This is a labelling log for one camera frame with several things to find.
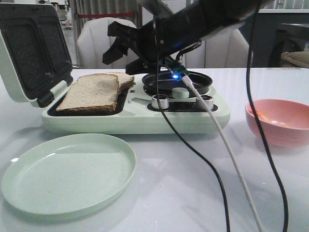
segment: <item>plastic plate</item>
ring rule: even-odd
[[[116,137],[75,134],[45,142],[12,161],[2,180],[5,200],[36,217],[69,219],[115,200],[133,176],[136,156]]]

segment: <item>sandwich maker lid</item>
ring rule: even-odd
[[[0,3],[0,74],[11,98],[48,106],[59,83],[69,86],[72,63],[52,5]]]

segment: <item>table surface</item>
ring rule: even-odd
[[[73,70],[83,74],[108,70]],[[282,231],[283,207],[278,184],[261,140],[245,119],[245,69],[194,69],[213,79],[213,86],[231,108],[224,132],[236,154],[266,232]],[[252,69],[253,99],[287,99],[309,104],[308,69]],[[0,79],[0,179],[13,158],[45,141],[63,136],[42,124],[43,109],[16,103]],[[0,193],[1,232],[224,232],[225,215],[211,169],[174,134],[115,135],[136,152],[131,184],[111,205],[92,215],[52,222],[28,218],[14,210]],[[229,154],[218,133],[185,134],[185,139],[217,168],[227,192],[231,229],[258,231]],[[289,232],[309,231],[309,146],[270,146],[289,201]]]

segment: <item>bread slice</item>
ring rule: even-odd
[[[81,76],[56,110],[65,113],[109,113],[116,109],[118,94],[116,75],[98,73]]]
[[[130,88],[134,84],[134,76],[128,75],[125,72],[107,72],[106,74],[118,76],[119,93],[121,93],[126,88]]]

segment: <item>small pan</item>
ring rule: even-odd
[[[200,94],[204,94],[209,90],[209,86],[212,84],[212,79],[202,73],[190,72],[190,79],[193,82],[194,87]],[[148,94],[156,94],[156,78],[155,74],[147,74],[142,80],[144,88]],[[182,82],[175,80],[169,71],[163,71],[158,75],[158,87],[159,94],[172,94],[173,88],[186,88],[189,91],[189,97],[194,97],[194,93]]]

